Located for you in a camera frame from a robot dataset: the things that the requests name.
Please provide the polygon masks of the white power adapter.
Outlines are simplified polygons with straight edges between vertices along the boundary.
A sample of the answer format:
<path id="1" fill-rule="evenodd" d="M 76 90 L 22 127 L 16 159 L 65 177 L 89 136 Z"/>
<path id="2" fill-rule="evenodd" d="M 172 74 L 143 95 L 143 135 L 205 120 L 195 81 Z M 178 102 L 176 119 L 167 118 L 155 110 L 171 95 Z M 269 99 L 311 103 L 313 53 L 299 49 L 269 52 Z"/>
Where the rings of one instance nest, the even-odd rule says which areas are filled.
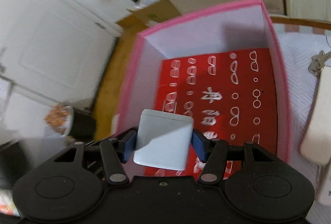
<path id="1" fill-rule="evenodd" d="M 141 113 L 134 163 L 159 169 L 186 169 L 194 120 L 179 114 L 145 109 Z"/>

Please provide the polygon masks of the cream purple-button remote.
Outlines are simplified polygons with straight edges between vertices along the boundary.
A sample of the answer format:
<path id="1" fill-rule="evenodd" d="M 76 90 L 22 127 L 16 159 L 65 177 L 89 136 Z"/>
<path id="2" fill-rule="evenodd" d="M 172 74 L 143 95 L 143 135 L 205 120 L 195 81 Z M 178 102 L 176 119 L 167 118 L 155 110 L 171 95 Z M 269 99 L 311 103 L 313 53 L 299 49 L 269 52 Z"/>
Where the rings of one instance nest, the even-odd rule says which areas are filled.
<path id="1" fill-rule="evenodd" d="M 300 153 L 319 165 L 326 165 L 330 160 L 330 67 L 321 72 L 313 113 Z"/>

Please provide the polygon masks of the pink cardboard box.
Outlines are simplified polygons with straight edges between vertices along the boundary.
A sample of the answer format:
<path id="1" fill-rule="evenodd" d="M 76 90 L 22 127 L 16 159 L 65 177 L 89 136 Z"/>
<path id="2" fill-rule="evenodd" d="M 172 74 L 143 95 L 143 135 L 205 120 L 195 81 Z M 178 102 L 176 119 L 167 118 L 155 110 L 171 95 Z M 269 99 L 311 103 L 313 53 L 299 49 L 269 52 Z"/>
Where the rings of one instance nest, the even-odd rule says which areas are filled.
<path id="1" fill-rule="evenodd" d="M 263 1 L 209 7 L 138 33 L 116 134 L 139 125 L 145 109 L 189 117 L 207 138 L 251 141 L 289 162 L 287 75 Z"/>

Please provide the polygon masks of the black trash bin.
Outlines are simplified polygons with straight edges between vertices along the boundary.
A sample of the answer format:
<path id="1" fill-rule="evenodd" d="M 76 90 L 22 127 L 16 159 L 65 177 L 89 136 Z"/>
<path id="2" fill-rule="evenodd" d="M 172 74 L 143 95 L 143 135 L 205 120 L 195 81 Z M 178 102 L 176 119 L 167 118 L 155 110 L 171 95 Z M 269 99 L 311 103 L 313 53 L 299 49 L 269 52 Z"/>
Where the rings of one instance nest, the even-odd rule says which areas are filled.
<path id="1" fill-rule="evenodd" d="M 76 141 L 90 142 L 95 135 L 96 121 L 69 105 L 57 104 L 44 120 L 56 133 Z"/>

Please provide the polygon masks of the red patterned box liner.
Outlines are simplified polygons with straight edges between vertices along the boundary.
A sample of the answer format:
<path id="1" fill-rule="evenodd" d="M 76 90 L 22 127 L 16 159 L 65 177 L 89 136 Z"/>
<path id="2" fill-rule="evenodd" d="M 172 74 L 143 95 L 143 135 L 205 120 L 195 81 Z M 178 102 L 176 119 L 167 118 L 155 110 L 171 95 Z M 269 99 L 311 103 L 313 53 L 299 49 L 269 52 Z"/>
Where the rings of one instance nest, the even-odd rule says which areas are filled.
<path id="1" fill-rule="evenodd" d="M 207 139 L 277 151 L 276 88 L 266 48 L 163 60 L 154 108 L 191 117 Z"/>

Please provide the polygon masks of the white door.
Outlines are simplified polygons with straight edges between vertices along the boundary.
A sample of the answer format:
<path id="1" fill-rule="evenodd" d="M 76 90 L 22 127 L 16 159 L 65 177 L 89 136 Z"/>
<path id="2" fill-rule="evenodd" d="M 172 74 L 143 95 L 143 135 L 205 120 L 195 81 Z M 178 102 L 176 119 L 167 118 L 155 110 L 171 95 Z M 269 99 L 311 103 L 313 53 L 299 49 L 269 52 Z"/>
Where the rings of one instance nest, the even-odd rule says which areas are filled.
<path id="1" fill-rule="evenodd" d="M 35 101 L 89 113 L 121 32 L 74 0 L 1 0 L 1 74 Z"/>

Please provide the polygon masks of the white patterned table cloth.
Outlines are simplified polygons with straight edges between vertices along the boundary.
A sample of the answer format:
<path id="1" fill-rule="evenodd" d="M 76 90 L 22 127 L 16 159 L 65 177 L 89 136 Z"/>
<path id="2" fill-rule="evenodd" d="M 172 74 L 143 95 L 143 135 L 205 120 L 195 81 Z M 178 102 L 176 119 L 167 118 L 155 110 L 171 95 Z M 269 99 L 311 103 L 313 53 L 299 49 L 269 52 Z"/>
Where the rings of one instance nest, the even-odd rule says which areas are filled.
<path id="1" fill-rule="evenodd" d="M 320 51 L 330 52 L 330 31 L 313 32 L 312 27 L 300 26 L 298 31 L 275 24 L 285 61 L 292 113 L 292 148 L 289 164 L 318 187 L 323 168 L 301 156 L 300 144 L 316 93 L 317 78 L 309 72 L 311 57 Z"/>

